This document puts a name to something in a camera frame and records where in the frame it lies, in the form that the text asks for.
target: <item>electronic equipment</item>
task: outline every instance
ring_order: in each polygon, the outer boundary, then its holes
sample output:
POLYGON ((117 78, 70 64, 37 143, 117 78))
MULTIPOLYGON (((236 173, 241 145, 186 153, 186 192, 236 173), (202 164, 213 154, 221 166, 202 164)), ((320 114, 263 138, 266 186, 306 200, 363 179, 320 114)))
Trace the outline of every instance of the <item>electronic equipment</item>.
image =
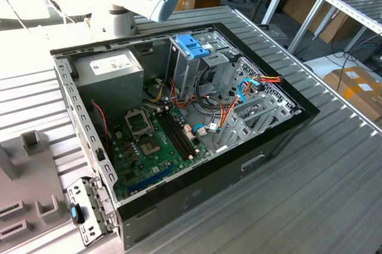
POLYGON ((273 159, 319 113, 221 23, 51 54, 94 174, 67 189, 86 246, 115 231, 132 247, 273 159))

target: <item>label sticker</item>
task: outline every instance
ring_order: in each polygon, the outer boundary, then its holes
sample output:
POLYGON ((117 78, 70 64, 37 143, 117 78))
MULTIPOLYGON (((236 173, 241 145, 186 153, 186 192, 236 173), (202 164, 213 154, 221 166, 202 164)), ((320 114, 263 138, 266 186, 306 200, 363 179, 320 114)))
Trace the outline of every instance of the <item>label sticker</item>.
POLYGON ((364 91, 372 91, 372 88, 370 87, 370 85, 368 85, 366 83, 358 84, 358 86, 360 86, 362 88, 362 90, 364 90, 364 91))
POLYGON ((129 58, 125 54, 108 57, 104 59, 98 59, 90 62, 95 75, 101 75, 127 67, 131 67, 133 64, 129 61, 129 58))
POLYGON ((210 48, 212 48, 212 45, 211 44, 205 44, 205 45, 202 45, 202 47, 204 49, 210 49, 210 48))
POLYGON ((350 77, 350 78, 352 78, 352 79, 360 78, 360 77, 358 76, 358 74, 355 73, 354 71, 348 71, 348 72, 345 72, 345 73, 348 75, 348 77, 350 77))

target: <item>slotted aluminum surface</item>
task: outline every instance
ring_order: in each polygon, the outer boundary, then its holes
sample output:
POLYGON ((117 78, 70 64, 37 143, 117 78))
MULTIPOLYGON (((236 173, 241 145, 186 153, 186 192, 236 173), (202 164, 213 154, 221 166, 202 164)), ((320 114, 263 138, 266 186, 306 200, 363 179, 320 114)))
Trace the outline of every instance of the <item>slotted aluminum surface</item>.
POLYGON ((325 0, 373 32, 382 32, 382 0, 325 0))
MULTIPOLYGON (((228 7, 182 11, 161 24, 137 17, 142 33, 217 21, 262 56, 321 113, 275 160, 152 234, 130 253, 374 253, 382 242, 382 137, 378 128, 332 95, 239 12, 228 7)), ((84 34, 82 43, 91 41, 81 25, 44 28, 41 34, 48 35, 50 47, 63 47, 72 44, 70 34, 79 29, 84 34)), ((18 40, 21 50, 22 39, 18 40)), ((24 68, 34 74, 20 76, 21 69, 15 71, 17 77, 1 76, 0 136, 12 137, 26 129, 48 134, 66 188, 90 172, 65 112, 49 56, 36 54, 33 48, 30 52, 24 68)), ((25 55, 14 52, 7 64, 20 64, 20 56, 25 55)), ((65 253, 122 253, 116 234, 84 249, 70 221, 13 253, 62 253, 63 249, 65 253)))

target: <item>motherboard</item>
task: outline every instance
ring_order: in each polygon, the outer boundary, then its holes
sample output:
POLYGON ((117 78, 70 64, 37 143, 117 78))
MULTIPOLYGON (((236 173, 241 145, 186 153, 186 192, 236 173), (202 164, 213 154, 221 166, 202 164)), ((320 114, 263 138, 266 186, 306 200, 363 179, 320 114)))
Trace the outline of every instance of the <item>motherboard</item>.
POLYGON ((162 179, 186 169, 210 153, 188 128, 177 107, 133 110, 114 127, 114 191, 126 199, 162 179))

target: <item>side panel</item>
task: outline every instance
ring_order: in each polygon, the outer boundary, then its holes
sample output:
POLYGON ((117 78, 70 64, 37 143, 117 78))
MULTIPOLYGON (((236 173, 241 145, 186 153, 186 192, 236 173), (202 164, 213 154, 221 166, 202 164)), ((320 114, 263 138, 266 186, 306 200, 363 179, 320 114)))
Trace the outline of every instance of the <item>side panel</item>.
POLYGON ((278 147, 284 146, 284 141, 289 141, 288 138, 294 137, 295 133, 302 129, 302 126, 303 124, 290 129, 288 132, 275 137, 228 165, 217 169, 196 183, 122 221, 120 228, 124 249, 127 250, 167 223, 182 216, 182 214, 258 169, 264 162, 272 159, 274 153, 278 151, 278 147))

